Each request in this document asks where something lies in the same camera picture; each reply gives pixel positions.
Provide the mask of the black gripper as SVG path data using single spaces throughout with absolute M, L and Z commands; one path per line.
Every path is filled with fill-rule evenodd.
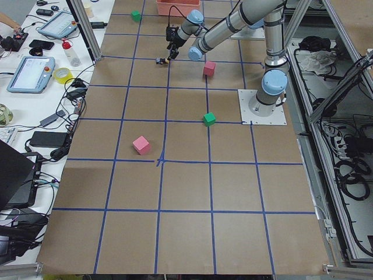
M 168 42 L 167 48 L 171 48 L 168 56 L 169 60 L 176 59 L 179 54 L 178 48 L 182 47 L 182 38 L 178 35 L 178 30 L 178 26 L 166 27 L 166 41 Z

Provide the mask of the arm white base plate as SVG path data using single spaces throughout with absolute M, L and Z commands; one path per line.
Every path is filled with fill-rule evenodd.
M 260 27 L 258 29 L 250 29 L 249 27 L 243 28 L 238 33 L 233 34 L 230 37 L 232 40 L 256 40 L 264 41 L 265 32 L 264 28 Z
M 244 125 L 287 125 L 280 98 L 273 105 L 263 105 L 256 98 L 257 90 L 238 89 L 241 123 Z

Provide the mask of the green cube near arm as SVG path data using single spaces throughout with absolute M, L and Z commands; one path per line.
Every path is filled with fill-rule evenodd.
M 203 116 L 203 123 L 205 126 L 209 127 L 216 122 L 216 117 L 212 112 L 206 113 Z

